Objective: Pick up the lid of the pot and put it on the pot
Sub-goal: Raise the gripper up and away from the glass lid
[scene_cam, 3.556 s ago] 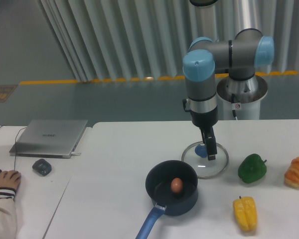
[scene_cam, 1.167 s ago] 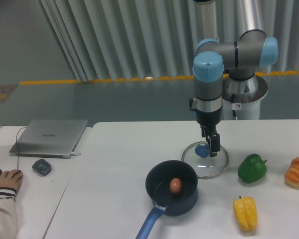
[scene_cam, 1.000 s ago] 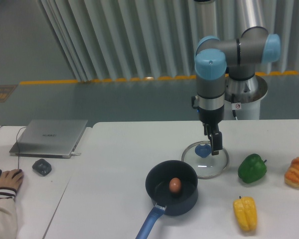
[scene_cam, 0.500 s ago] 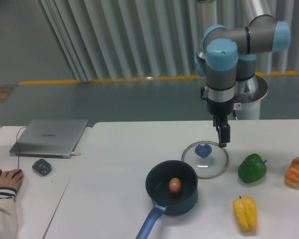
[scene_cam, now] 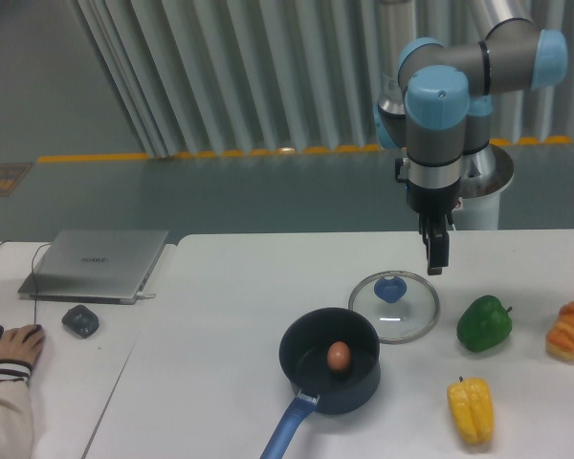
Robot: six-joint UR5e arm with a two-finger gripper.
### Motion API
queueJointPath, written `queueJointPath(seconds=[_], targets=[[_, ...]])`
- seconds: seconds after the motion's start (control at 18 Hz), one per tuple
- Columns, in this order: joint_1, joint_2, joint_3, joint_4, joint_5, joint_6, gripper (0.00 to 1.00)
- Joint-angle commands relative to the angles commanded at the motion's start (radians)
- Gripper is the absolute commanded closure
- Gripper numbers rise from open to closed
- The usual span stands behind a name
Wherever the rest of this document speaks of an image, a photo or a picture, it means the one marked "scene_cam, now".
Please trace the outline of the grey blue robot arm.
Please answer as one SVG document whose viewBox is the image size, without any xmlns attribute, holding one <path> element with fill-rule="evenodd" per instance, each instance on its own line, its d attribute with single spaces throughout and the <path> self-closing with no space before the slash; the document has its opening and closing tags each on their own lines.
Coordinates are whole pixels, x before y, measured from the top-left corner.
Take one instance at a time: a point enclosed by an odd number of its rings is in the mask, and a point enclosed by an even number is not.
<svg viewBox="0 0 574 459">
<path fill-rule="evenodd" d="M 552 87 L 568 70 L 565 36 L 538 28 L 520 1 L 473 1 L 477 43 L 446 47 L 421 37 L 395 65 L 383 63 L 388 87 L 377 124 L 406 151 L 394 177 L 418 215 L 428 273 L 449 265 L 453 214 L 472 213 L 469 227 L 496 228 L 500 193 L 514 176 L 509 155 L 491 143 L 496 95 Z"/>
</svg>

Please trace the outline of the person's hand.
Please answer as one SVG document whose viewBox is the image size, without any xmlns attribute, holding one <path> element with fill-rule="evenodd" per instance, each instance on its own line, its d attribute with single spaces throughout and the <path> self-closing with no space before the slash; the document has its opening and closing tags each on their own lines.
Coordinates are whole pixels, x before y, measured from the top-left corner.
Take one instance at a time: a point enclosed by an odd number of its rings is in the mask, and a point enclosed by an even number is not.
<svg viewBox="0 0 574 459">
<path fill-rule="evenodd" d="M 45 332 L 39 324 L 7 330 L 0 339 L 0 362 L 14 361 L 33 368 L 44 341 Z"/>
</svg>

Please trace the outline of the striped cream sleeve forearm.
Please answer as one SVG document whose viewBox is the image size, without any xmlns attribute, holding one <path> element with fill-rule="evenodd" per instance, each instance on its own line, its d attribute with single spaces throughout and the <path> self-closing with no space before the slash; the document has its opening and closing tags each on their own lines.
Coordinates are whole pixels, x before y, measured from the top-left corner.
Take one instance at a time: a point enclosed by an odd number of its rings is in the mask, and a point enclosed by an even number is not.
<svg viewBox="0 0 574 459">
<path fill-rule="evenodd" d="M 28 387 L 32 367 L 0 360 L 0 458 L 30 458 L 33 412 Z"/>
</svg>

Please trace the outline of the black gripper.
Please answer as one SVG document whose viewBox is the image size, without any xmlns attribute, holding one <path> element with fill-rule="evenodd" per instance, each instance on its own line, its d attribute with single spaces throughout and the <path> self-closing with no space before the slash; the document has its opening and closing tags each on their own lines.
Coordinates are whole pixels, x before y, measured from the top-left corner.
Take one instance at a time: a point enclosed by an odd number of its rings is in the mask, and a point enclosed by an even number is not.
<svg viewBox="0 0 574 459">
<path fill-rule="evenodd" d="M 460 184 L 442 188 L 426 188 L 407 184 L 408 206 L 419 215 L 419 233 L 427 248 L 428 275 L 440 275 L 449 266 L 449 235 L 443 230 L 430 233 L 428 217 L 453 219 L 457 206 Z"/>
</svg>

